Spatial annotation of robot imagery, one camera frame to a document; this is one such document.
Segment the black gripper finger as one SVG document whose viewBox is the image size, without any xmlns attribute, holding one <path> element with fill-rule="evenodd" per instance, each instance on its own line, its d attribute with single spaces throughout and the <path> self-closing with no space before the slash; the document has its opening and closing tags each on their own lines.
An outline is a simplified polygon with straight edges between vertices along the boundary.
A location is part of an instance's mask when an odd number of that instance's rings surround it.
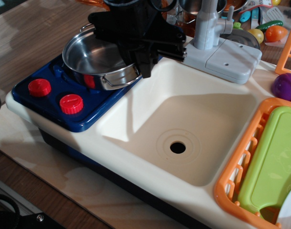
<svg viewBox="0 0 291 229">
<path fill-rule="evenodd" d="M 116 41 L 116 45 L 126 65 L 137 63 L 135 51 L 138 46 L 135 42 Z"/>
<path fill-rule="evenodd" d="M 143 78 L 150 78 L 151 71 L 158 63 L 158 51 L 151 46 L 142 47 L 134 51 L 135 62 Z"/>
</svg>

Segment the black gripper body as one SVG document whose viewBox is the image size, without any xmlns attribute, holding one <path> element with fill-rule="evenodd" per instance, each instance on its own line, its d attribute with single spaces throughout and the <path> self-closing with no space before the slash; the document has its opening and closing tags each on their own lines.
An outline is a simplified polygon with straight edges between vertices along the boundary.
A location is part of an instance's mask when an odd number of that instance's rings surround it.
<svg viewBox="0 0 291 229">
<path fill-rule="evenodd" d="M 160 0 L 106 0 L 105 4 L 109 11 L 88 16 L 97 38 L 118 43 L 128 52 L 148 47 L 158 55 L 184 60 L 186 35 L 163 17 L 177 1 L 171 1 L 166 7 Z"/>
</svg>

